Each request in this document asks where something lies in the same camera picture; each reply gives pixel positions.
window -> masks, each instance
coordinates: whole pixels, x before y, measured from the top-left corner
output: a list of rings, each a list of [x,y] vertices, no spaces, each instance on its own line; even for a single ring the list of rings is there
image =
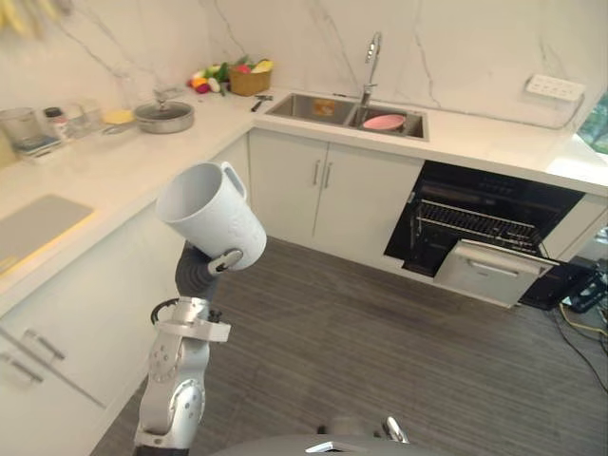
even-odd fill
[[[608,92],[579,128],[579,136],[596,152],[608,154]]]

white mug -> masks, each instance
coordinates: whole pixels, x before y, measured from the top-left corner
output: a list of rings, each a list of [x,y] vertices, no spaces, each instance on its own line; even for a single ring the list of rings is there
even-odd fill
[[[254,264],[266,247],[247,189],[227,161],[198,163],[178,174],[161,190],[156,214],[211,258],[239,249],[243,258],[233,270]]]

faucet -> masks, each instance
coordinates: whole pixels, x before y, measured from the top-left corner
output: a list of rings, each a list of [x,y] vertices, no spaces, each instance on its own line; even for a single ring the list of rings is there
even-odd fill
[[[361,102],[359,103],[359,109],[357,110],[356,124],[361,126],[364,120],[365,111],[368,109],[370,104],[371,90],[377,86],[373,83],[373,74],[376,71],[378,65],[378,55],[380,55],[380,47],[382,46],[382,33],[376,31],[371,37],[370,45],[368,46],[368,53],[365,56],[365,63],[371,62],[370,79],[366,84],[363,84],[363,95],[361,96]]]

woven basket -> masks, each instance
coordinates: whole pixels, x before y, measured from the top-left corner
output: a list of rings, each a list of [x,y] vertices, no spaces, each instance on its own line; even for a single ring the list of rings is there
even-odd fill
[[[270,88],[270,73],[241,73],[230,68],[230,91],[243,97],[255,95]]]

electrical outlet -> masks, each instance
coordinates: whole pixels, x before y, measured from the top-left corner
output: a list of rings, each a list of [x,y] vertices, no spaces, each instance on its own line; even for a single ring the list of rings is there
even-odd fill
[[[585,91],[585,86],[565,79],[552,78],[542,74],[533,75],[527,84],[525,90],[530,93],[537,93],[545,97],[557,98],[574,102],[580,98],[580,95]]]

